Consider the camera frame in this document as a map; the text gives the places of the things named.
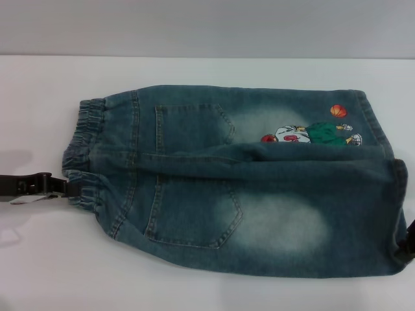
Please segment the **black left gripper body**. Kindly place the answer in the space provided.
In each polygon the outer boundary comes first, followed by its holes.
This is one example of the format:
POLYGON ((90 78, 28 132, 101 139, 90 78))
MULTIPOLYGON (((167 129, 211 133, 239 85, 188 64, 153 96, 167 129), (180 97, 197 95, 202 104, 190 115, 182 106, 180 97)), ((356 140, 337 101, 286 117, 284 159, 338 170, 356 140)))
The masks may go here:
POLYGON ((24 176, 1 175, 1 203, 21 205, 47 198, 51 194, 51 173, 24 176))

